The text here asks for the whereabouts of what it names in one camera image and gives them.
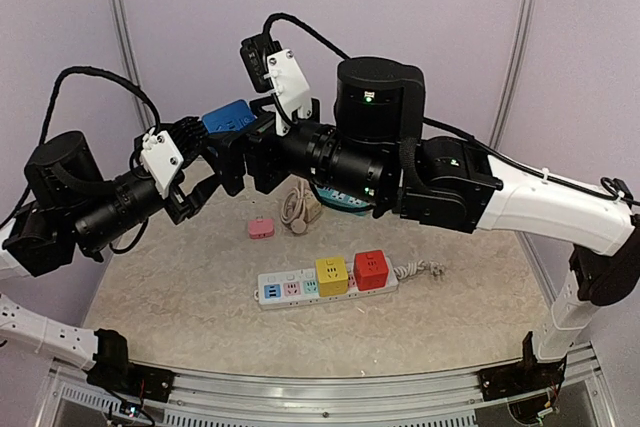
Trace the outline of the dark blue cube socket adapter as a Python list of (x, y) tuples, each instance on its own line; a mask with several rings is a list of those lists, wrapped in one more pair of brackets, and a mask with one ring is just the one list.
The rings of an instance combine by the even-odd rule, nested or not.
[(210, 134), (239, 131), (256, 120), (245, 100), (236, 100), (202, 116)]

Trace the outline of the white multicolour power strip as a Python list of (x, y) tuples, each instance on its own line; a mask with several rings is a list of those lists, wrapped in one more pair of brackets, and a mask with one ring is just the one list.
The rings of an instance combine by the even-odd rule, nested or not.
[(354, 276), (352, 262), (346, 263), (348, 288), (343, 294), (327, 297), (319, 295), (319, 284), (314, 267), (259, 274), (253, 298), (263, 310), (305, 307), (323, 303), (354, 300), (359, 297), (373, 297), (397, 290), (399, 280), (392, 269), (391, 261), (385, 258), (389, 267), (387, 280), (382, 287), (360, 290)]

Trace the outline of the yellow cube socket adapter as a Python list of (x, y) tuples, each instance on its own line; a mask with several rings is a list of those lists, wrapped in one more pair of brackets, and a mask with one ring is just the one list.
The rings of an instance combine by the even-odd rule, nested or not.
[(320, 297), (346, 294), (349, 273), (343, 257), (321, 258), (315, 261), (317, 290)]

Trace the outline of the red cube socket adapter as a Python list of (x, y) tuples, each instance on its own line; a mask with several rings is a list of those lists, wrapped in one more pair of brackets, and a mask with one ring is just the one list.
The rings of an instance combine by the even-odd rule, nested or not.
[(360, 291), (382, 288), (386, 285), (389, 266), (382, 250), (356, 253), (353, 273)]

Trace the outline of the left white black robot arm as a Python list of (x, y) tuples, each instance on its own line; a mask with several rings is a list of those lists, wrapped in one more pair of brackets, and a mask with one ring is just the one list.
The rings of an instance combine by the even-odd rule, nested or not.
[[(152, 127), (134, 143), (128, 171), (112, 180), (103, 178), (82, 132), (48, 135), (62, 84), (72, 75), (113, 82), (153, 115)], [(54, 82), (38, 144), (24, 167), (25, 194), (33, 200), (20, 200), (2, 223), (2, 254), (38, 277), (70, 264), (76, 252), (96, 262), (103, 261), (104, 249), (125, 254), (114, 240), (132, 228), (144, 232), (160, 210), (174, 224), (193, 217), (219, 185), (210, 176), (190, 194), (180, 188), (184, 169), (199, 156), (209, 157), (207, 137), (197, 117), (162, 122), (146, 93), (118, 74), (92, 66), (63, 69)]]

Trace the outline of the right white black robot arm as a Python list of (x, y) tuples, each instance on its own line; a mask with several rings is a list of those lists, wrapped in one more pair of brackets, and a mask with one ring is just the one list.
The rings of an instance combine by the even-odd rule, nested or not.
[(623, 181), (592, 186), (557, 177), (446, 124), (424, 138), (427, 88), (419, 68), (379, 57), (341, 61), (330, 125), (319, 121), (317, 101), (287, 52), (249, 71), (259, 92), (255, 121), (209, 138), (228, 194), (242, 190), (245, 176), (266, 194), (297, 175), (364, 201), (376, 218), (394, 211), (463, 233), (526, 232), (573, 245), (569, 293), (528, 336), (529, 354), (511, 370), (518, 389), (535, 389), (595, 312), (637, 285), (639, 204)]

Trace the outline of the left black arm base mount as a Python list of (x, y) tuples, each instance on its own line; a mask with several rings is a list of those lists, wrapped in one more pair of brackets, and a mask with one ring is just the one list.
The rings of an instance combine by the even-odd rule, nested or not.
[(115, 330), (98, 329), (95, 364), (87, 371), (89, 384), (143, 400), (167, 403), (176, 374), (165, 368), (132, 362), (128, 343)]

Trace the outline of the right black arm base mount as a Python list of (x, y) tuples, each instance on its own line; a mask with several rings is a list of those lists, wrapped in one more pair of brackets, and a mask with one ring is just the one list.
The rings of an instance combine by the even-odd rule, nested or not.
[(534, 353), (533, 332), (522, 341), (522, 358), (501, 366), (486, 367), (477, 373), (484, 401), (534, 392), (564, 382), (567, 356), (557, 361), (540, 361)]

